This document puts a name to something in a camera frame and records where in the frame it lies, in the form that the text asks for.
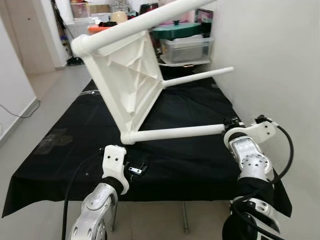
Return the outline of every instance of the baseboard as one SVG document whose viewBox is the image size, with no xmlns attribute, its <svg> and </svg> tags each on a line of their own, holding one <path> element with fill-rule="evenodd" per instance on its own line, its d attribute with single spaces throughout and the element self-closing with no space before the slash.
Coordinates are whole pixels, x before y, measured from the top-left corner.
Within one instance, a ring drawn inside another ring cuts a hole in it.
<svg viewBox="0 0 320 240">
<path fill-rule="evenodd" d="M 56 71 L 61 71 L 61 70 L 64 70 L 64 69 L 66 68 L 66 66 L 67 66 L 67 63 L 65 63 L 63 66 L 55 67 L 54 69 L 55 69 Z"/>
<path fill-rule="evenodd" d="M 28 116 L 30 115 L 33 110 L 38 106 L 39 100 L 35 97 L 29 105 L 24 109 L 21 116 Z M 0 136 L 0 148 L 4 145 L 4 143 L 10 138 L 10 136 L 15 132 L 18 126 L 23 122 L 23 118 L 17 117 L 11 126 L 2 133 Z"/>
</svg>

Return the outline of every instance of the black cable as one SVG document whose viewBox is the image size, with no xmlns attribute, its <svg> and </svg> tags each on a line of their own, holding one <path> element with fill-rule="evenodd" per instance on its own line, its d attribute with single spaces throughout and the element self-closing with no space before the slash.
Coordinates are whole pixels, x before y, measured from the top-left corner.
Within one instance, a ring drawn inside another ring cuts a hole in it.
<svg viewBox="0 0 320 240">
<path fill-rule="evenodd" d="M 266 119 L 266 121 L 268 121 L 269 123 L 272 123 L 273 121 L 270 120 L 270 119 Z M 276 176 L 270 183 L 272 185 L 278 183 L 286 174 L 287 172 L 289 171 L 292 163 L 293 163 L 293 160 L 294 160 L 294 144 L 292 142 L 292 139 L 290 137 L 290 135 L 288 134 L 288 132 L 281 126 L 277 126 L 278 129 L 281 130 L 281 132 L 283 132 L 283 134 L 286 136 L 288 142 L 289 142 L 289 146 L 290 146 L 290 156 L 289 156 L 289 160 L 288 160 L 288 163 L 287 165 L 285 166 L 284 170 L 278 175 Z M 260 188 L 260 189 L 257 189 L 256 191 L 246 195 L 246 196 L 243 196 L 239 199 L 237 199 L 236 201 L 234 201 L 231 205 L 231 209 L 232 211 L 238 215 L 238 217 L 240 217 L 246 224 L 248 224 L 250 227 L 252 227 L 253 229 L 255 229 L 256 231 L 260 232 L 261 234 L 264 234 L 266 235 L 267 237 L 273 239 L 273 240 L 284 240 L 283 238 L 281 237 L 278 237 L 266 230 L 264 230 L 263 228 L 257 226 L 256 224 L 254 224 L 253 222 L 249 221 L 238 209 L 237 209 L 237 204 L 238 203 L 241 203 L 243 201 L 246 201 L 246 200 L 249 200 L 251 198 L 253 198 L 254 196 L 256 196 L 260 191 L 262 191 L 263 188 Z"/>
<path fill-rule="evenodd" d="M 91 160 L 92 158 L 96 157 L 99 153 L 96 153 L 85 160 L 83 160 L 80 165 L 77 167 L 77 169 L 74 171 L 72 178 L 69 181 L 68 187 L 65 192 L 64 196 L 64 205 L 63 205 L 63 220 L 62 220 L 62 233 L 61 233 L 61 240 L 66 240 L 66 232 L 67 232 L 67 218 L 68 218 L 68 204 L 69 204 L 69 195 L 70 190 L 72 187 L 72 184 L 74 183 L 81 167 L 83 164 L 85 164 L 87 161 Z"/>
<path fill-rule="evenodd" d="M 290 146 L 290 156 L 289 156 L 288 163 L 285 166 L 284 170 L 271 181 L 271 184 L 273 184 L 273 185 L 278 183 L 287 174 L 287 172 L 291 168 L 291 165 L 292 165 L 292 163 L 294 161 L 294 154 L 295 154 L 294 143 L 292 142 L 292 139 L 291 139 L 289 133 L 283 127 L 281 127 L 279 125 L 277 126 L 277 128 L 280 129 L 280 131 L 283 132 L 283 134 L 288 139 L 289 146 Z"/>
<path fill-rule="evenodd" d="M 13 116 L 16 116 L 16 117 L 18 117 L 18 118 L 20 118 L 20 119 L 28 119 L 28 118 L 30 118 L 30 117 L 35 113 L 35 111 L 37 111 L 37 110 L 40 108 L 40 105 L 41 105 L 41 102 L 38 100 L 38 106 L 35 108 L 35 110 L 33 110 L 32 113 L 30 113 L 29 116 L 19 116 L 19 115 L 17 115 L 17 114 L 14 114 L 14 113 L 12 113 L 11 111 L 9 111 L 5 106 L 3 106 L 3 105 L 1 105 L 1 104 L 0 104 L 0 107 L 3 108 L 4 110 L 6 110 L 9 114 L 11 114 L 11 115 L 13 115 Z"/>
</svg>

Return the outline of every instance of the floor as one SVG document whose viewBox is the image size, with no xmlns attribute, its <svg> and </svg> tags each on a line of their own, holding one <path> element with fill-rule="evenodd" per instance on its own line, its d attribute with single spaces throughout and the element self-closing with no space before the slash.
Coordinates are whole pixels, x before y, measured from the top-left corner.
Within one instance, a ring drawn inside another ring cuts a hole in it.
<svg viewBox="0 0 320 240">
<path fill-rule="evenodd" d="M 25 119 L 0 149 L 0 211 L 10 178 L 90 81 L 84 66 L 33 76 L 41 107 Z M 221 240 L 228 203 L 187 202 L 190 233 L 185 234 L 181 202 L 121 202 L 109 240 Z M 68 232 L 79 216 L 80 202 L 69 204 Z M 0 219 L 0 240 L 61 239 L 63 202 L 41 201 Z"/>
</svg>

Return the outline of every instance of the transparent container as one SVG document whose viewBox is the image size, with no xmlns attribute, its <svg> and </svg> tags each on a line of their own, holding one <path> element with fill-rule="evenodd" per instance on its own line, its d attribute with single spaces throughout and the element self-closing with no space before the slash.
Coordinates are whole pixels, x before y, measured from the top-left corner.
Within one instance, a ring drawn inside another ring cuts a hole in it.
<svg viewBox="0 0 320 240">
<path fill-rule="evenodd" d="M 75 19 L 83 19 L 90 17 L 90 5 L 87 2 L 70 3 Z"/>
<path fill-rule="evenodd" d="M 179 38 L 173 41 L 162 39 L 161 50 L 165 59 L 173 64 L 192 61 L 207 61 L 214 42 L 209 38 Z"/>
</svg>

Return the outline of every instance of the metal bracket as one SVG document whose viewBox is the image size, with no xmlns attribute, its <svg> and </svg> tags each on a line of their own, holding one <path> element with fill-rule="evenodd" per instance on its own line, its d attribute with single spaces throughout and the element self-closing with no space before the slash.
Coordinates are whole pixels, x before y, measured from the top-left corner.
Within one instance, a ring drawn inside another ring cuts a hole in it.
<svg viewBox="0 0 320 240">
<path fill-rule="evenodd" d="M 242 198 L 242 196 L 236 197 L 235 199 L 233 199 L 233 201 L 236 201 L 240 198 Z M 273 227 L 276 228 L 272 230 L 280 233 L 280 223 L 278 221 L 278 212 L 272 205 L 257 198 L 250 198 L 249 200 L 245 200 L 244 202 L 247 202 L 248 205 L 250 205 L 251 207 L 254 207 L 254 209 L 258 213 L 268 217 L 274 223 Z"/>
<path fill-rule="evenodd" d="M 276 127 L 268 122 L 264 121 L 259 124 L 253 124 L 250 127 L 242 128 L 235 127 L 229 130 L 224 135 L 224 144 L 229 148 L 229 138 L 235 133 L 244 133 L 252 138 L 257 144 L 263 143 L 276 134 Z"/>
<path fill-rule="evenodd" d="M 109 145 L 105 147 L 103 156 L 103 176 L 113 177 L 117 179 L 123 185 L 123 191 L 121 195 L 124 195 L 129 190 L 129 183 L 124 175 L 124 159 L 127 151 L 124 147 Z"/>
<path fill-rule="evenodd" d="M 141 175 L 142 174 L 142 170 L 141 169 L 134 168 L 134 167 L 129 167 L 129 172 L 131 172 L 133 174 L 137 174 L 137 175 Z"/>
</svg>

